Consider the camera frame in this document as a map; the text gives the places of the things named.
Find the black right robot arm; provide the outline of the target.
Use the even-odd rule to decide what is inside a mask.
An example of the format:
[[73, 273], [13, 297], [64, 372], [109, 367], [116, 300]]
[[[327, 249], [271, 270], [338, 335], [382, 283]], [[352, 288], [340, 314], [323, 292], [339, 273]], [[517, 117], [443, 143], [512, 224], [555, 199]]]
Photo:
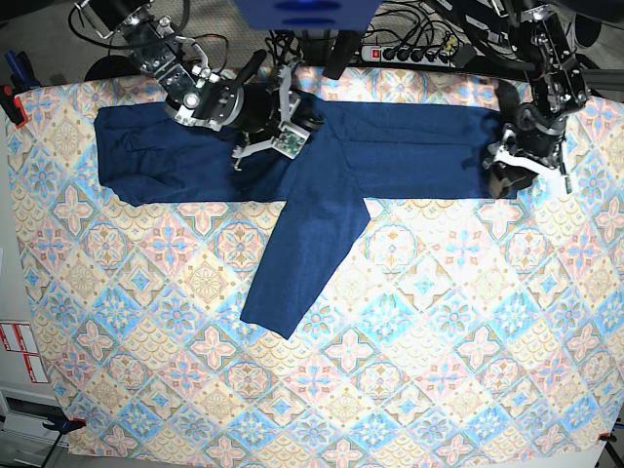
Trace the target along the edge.
[[313, 104], [293, 89], [297, 61], [281, 62], [266, 81], [257, 83], [267, 57], [258, 50], [231, 74], [224, 66], [212, 67], [198, 38], [184, 35], [189, 2], [182, 4], [180, 23], [156, 18], [150, 9], [148, 1], [77, 1], [68, 21], [89, 24], [97, 34], [94, 45], [126, 53], [140, 73], [156, 80], [180, 125], [229, 129], [253, 141], [279, 137], [292, 126], [305, 132], [321, 129], [323, 120]]

